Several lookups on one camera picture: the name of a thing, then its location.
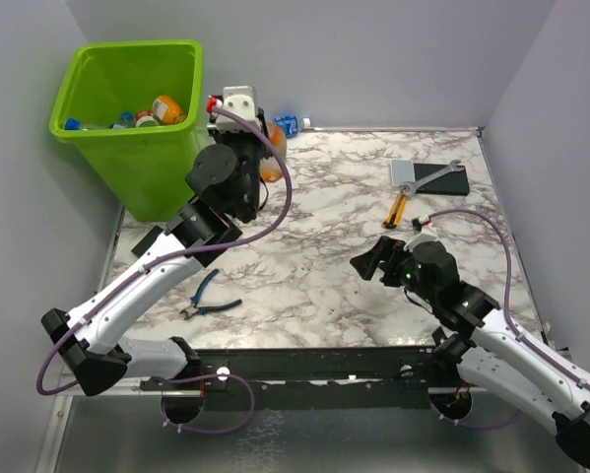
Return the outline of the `blue label bottle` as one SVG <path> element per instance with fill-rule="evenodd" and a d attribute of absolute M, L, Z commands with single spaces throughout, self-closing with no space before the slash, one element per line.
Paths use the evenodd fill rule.
<path fill-rule="evenodd" d="M 275 117 L 273 121 L 284 131 L 287 138 L 293 138 L 301 131 L 311 127 L 309 118 L 299 118 L 295 115 L 278 116 Z"/>
<path fill-rule="evenodd" d="M 135 126 L 135 119 L 132 113 L 122 112 L 121 115 L 113 121 L 110 125 L 110 129 L 127 129 Z"/>

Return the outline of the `orange juice bottle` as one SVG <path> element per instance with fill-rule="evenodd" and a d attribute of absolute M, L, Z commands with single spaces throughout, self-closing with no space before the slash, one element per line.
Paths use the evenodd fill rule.
<path fill-rule="evenodd" d="M 165 125 L 176 125 L 187 118 L 187 114 L 182 107 L 174 99 L 166 95 L 159 95 L 154 99 L 151 112 Z"/>

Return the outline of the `red white label bottle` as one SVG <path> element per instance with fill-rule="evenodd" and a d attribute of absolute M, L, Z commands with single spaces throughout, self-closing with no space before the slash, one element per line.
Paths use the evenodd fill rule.
<path fill-rule="evenodd" d="M 142 109 L 134 115 L 134 126 L 136 128 L 155 127 L 160 125 L 161 122 L 150 110 Z"/>

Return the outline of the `blue label bottle front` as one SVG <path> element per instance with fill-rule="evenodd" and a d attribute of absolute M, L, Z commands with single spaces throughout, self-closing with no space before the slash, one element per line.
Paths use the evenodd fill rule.
<path fill-rule="evenodd" d="M 122 112 L 121 115 L 113 121 L 110 125 L 110 129 L 127 129 L 135 126 L 135 119 L 132 113 Z"/>

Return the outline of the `pepsi bottle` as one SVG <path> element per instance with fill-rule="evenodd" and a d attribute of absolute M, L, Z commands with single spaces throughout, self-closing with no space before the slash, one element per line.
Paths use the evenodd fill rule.
<path fill-rule="evenodd" d="M 69 117 L 64 124 L 65 131 L 97 131 L 104 129 L 108 129 L 108 126 L 86 123 L 73 117 Z"/>

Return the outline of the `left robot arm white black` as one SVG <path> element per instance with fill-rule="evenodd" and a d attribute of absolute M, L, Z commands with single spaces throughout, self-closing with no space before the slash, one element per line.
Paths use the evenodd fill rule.
<path fill-rule="evenodd" d="M 139 259 L 97 295 L 68 311 L 54 308 L 41 324 L 88 396 L 119 380 L 152 376 L 182 389 L 196 379 L 196 353 L 179 336 L 136 340 L 133 323 L 182 281 L 208 267 L 232 247 L 256 241 L 243 237 L 236 221 L 248 223 L 260 210 L 259 163 L 274 150 L 264 126 L 210 131 L 214 144 L 197 157 L 188 175 L 196 195 L 145 249 Z"/>

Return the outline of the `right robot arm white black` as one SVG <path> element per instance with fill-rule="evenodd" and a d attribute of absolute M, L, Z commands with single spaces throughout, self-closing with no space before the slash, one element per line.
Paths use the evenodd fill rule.
<path fill-rule="evenodd" d="M 464 282 L 441 242 L 383 236 L 350 263 L 364 280 L 380 270 L 384 286 L 414 294 L 452 331 L 431 362 L 439 383 L 453 385 L 462 378 L 497 395 L 535 419 L 570 459 L 590 470 L 590 372 Z"/>

